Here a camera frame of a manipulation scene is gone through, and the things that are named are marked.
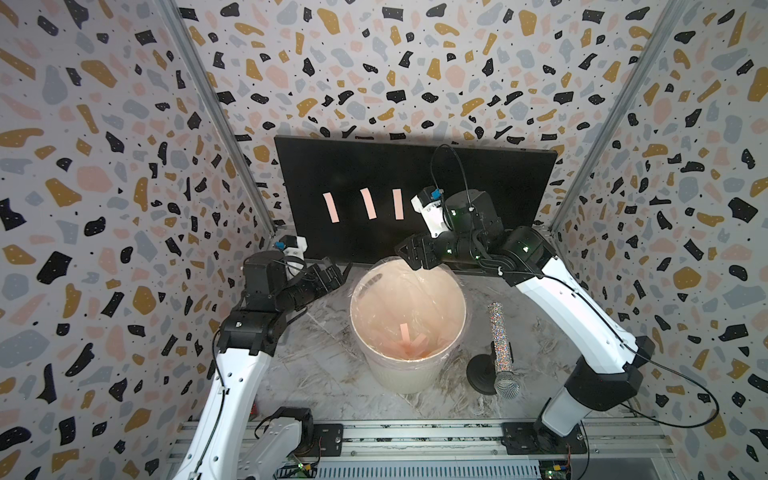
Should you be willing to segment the pink sticky note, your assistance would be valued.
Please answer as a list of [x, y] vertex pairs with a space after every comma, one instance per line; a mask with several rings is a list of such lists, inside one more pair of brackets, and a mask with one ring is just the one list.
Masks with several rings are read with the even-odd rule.
[[333, 224], [339, 223], [340, 222], [340, 218], [339, 218], [339, 215], [338, 215], [338, 211], [337, 211], [336, 204], [335, 204], [335, 201], [334, 201], [332, 193], [331, 192], [325, 192], [323, 194], [323, 199], [324, 199], [325, 204], [326, 204], [326, 208], [327, 208], [327, 211], [328, 211], [328, 215], [329, 215], [330, 221]]
[[375, 205], [373, 202], [373, 198], [371, 195], [371, 192], [368, 188], [363, 188], [360, 190], [360, 194], [362, 196], [366, 214], [369, 220], [374, 220], [377, 218], [377, 212], [375, 209]]
[[392, 199], [393, 199], [394, 218], [397, 221], [402, 221], [404, 219], [404, 207], [403, 207], [402, 192], [400, 189], [392, 190]]

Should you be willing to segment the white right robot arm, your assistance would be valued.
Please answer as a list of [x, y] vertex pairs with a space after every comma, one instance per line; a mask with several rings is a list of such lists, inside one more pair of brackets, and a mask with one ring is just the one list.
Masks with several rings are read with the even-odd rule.
[[590, 412], [608, 411], [637, 395], [653, 341], [612, 320], [541, 233], [529, 226], [506, 228], [485, 191], [445, 197], [429, 186], [411, 204], [427, 231], [408, 237], [396, 252], [412, 269], [467, 266], [473, 274], [499, 277], [542, 308], [579, 350], [574, 371], [539, 415], [539, 430], [565, 437]]

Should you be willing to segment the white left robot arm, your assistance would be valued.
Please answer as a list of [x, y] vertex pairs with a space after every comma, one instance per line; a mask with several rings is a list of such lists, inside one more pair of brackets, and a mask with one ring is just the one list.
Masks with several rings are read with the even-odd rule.
[[351, 269], [281, 250], [244, 261], [244, 291], [214, 335], [212, 387], [177, 478], [271, 479], [295, 451], [312, 449], [312, 414], [299, 407], [278, 408], [255, 428], [253, 446], [242, 443], [280, 337], [311, 303], [340, 289]]

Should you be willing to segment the black monitor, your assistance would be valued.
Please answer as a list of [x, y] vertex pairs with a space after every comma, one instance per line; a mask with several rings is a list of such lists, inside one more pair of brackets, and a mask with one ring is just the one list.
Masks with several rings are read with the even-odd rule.
[[[305, 256], [373, 264], [427, 226], [411, 198], [438, 185], [451, 196], [467, 188], [487, 192], [507, 228], [531, 226], [550, 183], [554, 150], [438, 148], [432, 145], [278, 136], [287, 199]], [[360, 190], [371, 192], [377, 218], [369, 220]], [[404, 219], [394, 218], [392, 190], [400, 189]], [[331, 192], [339, 223], [330, 221], [323, 194]]]

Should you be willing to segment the white lined waste bin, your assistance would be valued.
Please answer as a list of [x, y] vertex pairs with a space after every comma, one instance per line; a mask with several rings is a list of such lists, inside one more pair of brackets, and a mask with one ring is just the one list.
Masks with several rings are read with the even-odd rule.
[[[413, 394], [432, 385], [470, 324], [463, 285], [441, 265], [412, 271], [398, 257], [370, 268], [350, 294], [350, 323], [374, 378], [398, 394]], [[429, 355], [417, 360], [396, 356], [399, 325], [410, 334], [425, 334]]]

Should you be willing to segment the pink notes in bin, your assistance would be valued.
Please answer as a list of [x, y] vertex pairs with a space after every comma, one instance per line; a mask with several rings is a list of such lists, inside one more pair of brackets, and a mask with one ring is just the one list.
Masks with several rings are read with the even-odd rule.
[[400, 339], [394, 343], [394, 352], [397, 357], [404, 360], [417, 360], [429, 355], [430, 340], [425, 334], [419, 333], [412, 337], [407, 323], [401, 323], [399, 329]]

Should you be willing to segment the black microphone stand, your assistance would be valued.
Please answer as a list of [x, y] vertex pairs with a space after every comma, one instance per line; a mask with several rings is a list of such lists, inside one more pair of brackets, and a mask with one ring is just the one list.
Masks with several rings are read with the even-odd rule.
[[497, 395], [498, 387], [506, 395], [514, 384], [510, 371], [497, 370], [497, 354], [494, 343], [491, 343], [490, 354], [478, 354], [469, 361], [466, 367], [466, 378], [476, 392], [486, 396]]

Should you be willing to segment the multicolour glitter microphone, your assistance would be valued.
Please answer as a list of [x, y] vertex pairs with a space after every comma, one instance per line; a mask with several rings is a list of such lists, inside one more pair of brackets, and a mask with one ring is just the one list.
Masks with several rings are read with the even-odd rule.
[[520, 394], [521, 387], [512, 370], [514, 358], [506, 332], [502, 305], [498, 302], [491, 303], [488, 314], [493, 344], [493, 386], [502, 398], [512, 400]]

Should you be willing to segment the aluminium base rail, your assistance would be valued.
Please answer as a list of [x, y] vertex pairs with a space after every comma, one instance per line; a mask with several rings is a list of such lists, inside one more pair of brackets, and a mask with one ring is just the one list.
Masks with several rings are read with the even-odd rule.
[[186, 423], [168, 479], [681, 479], [670, 439], [638, 418], [593, 418], [565, 437], [532, 420], [299, 420], [210, 439]]

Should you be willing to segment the left aluminium corner post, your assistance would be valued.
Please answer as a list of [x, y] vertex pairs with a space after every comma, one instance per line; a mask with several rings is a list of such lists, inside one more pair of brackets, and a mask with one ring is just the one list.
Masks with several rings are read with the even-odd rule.
[[157, 5], [159, 15], [169, 29], [172, 40], [179, 49], [180, 58], [184, 61], [189, 71], [191, 81], [199, 92], [201, 103], [209, 113], [212, 124], [219, 134], [243, 183], [249, 201], [254, 208], [256, 219], [266, 229], [267, 235], [273, 237], [277, 229], [269, 216], [268, 209], [253, 178], [252, 171], [238, 146], [235, 134], [225, 118], [216, 91], [207, 78], [205, 66], [184, 24], [177, 3], [172, 0], [157, 0], [155, 4]]

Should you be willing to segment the aluminium corner post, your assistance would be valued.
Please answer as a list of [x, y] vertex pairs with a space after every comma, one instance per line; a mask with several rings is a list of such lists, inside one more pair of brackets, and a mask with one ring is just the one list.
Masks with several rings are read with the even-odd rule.
[[654, 26], [651, 38], [641, 52], [638, 62], [628, 77], [628, 81], [616, 97], [616, 102], [606, 117], [606, 121], [598, 131], [588, 154], [580, 169], [573, 177], [573, 182], [562, 201], [556, 215], [548, 226], [548, 231], [554, 234], [566, 221], [571, 206], [576, 202], [580, 190], [587, 183], [589, 174], [598, 163], [604, 150], [607, 148], [614, 131], [619, 127], [622, 118], [628, 113], [634, 104], [634, 99], [644, 84], [644, 79], [655, 65], [666, 42], [672, 36], [674, 28], [686, 11], [689, 1], [670, 0], [661, 11], [660, 17]]
[[252, 171], [238, 146], [235, 134], [225, 118], [216, 91], [207, 78], [205, 66], [184, 24], [177, 3], [172, 0], [157, 0], [155, 4], [157, 5], [159, 15], [169, 29], [172, 40], [179, 49], [180, 58], [184, 61], [189, 71], [191, 81], [199, 92], [201, 103], [209, 113], [212, 124], [219, 134], [243, 183], [249, 201], [254, 208], [256, 219], [266, 229], [267, 235], [273, 237], [277, 229], [269, 216], [268, 209], [253, 178]]

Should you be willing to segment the right aluminium corner post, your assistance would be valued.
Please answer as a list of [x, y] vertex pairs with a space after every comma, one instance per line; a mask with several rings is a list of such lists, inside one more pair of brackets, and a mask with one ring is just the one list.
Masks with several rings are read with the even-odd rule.
[[616, 102], [606, 117], [606, 121], [598, 131], [588, 154], [580, 169], [573, 177], [573, 182], [562, 201], [556, 215], [548, 226], [548, 231], [554, 234], [566, 221], [571, 206], [576, 202], [580, 190], [587, 183], [589, 174], [598, 163], [604, 150], [607, 148], [614, 131], [619, 127], [622, 118], [628, 113], [634, 104], [634, 99], [644, 84], [644, 79], [655, 65], [666, 42], [672, 36], [674, 28], [686, 11], [689, 1], [670, 0], [661, 11], [660, 17], [654, 26], [651, 38], [641, 52], [638, 62], [628, 77], [628, 81], [616, 97]]

